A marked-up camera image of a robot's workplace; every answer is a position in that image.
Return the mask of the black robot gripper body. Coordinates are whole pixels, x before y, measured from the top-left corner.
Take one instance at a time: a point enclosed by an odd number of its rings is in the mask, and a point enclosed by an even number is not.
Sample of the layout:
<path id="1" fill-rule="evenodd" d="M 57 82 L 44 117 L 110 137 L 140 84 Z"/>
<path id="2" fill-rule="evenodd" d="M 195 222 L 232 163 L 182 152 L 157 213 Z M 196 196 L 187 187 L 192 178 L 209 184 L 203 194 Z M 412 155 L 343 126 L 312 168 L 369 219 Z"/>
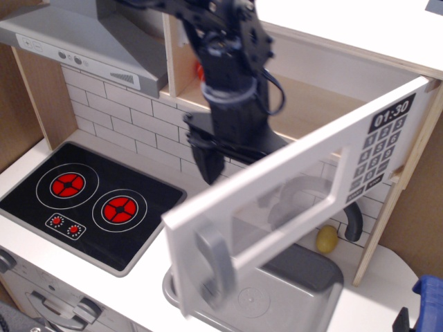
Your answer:
<path id="1" fill-rule="evenodd" d="M 287 145 L 269 125 L 269 97 L 242 103 L 210 104 L 210 112 L 184 116 L 189 143 L 214 142 L 224 157 L 251 164 Z"/>

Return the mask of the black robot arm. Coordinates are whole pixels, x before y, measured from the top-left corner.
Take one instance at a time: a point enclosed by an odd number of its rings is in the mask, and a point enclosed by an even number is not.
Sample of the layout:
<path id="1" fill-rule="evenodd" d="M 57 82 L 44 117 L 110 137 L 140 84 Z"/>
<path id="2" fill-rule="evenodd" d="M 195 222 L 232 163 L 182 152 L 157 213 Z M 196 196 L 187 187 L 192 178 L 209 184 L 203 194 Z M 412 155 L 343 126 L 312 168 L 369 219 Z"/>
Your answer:
<path id="1" fill-rule="evenodd" d="M 269 85 L 281 89 L 264 65 L 273 57 L 273 39 L 257 17 L 254 1 L 124 1 L 137 10 L 153 9 L 176 17 L 202 66 L 201 92 L 208 113 L 184 116 L 188 142 L 202 178 L 214 183 L 224 159 L 250 165 L 286 142 L 269 125 L 284 109 L 269 105 Z"/>

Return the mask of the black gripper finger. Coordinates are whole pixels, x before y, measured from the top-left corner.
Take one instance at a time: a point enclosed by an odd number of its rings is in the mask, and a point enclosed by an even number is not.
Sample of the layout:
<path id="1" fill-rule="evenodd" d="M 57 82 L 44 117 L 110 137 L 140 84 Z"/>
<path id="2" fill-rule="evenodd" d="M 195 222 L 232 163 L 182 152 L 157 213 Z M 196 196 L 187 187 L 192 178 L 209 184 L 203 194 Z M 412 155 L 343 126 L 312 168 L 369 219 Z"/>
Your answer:
<path id="1" fill-rule="evenodd" d="M 224 156 L 214 142 L 192 142 L 192 154 L 205 182 L 212 185 L 224 170 Z"/>

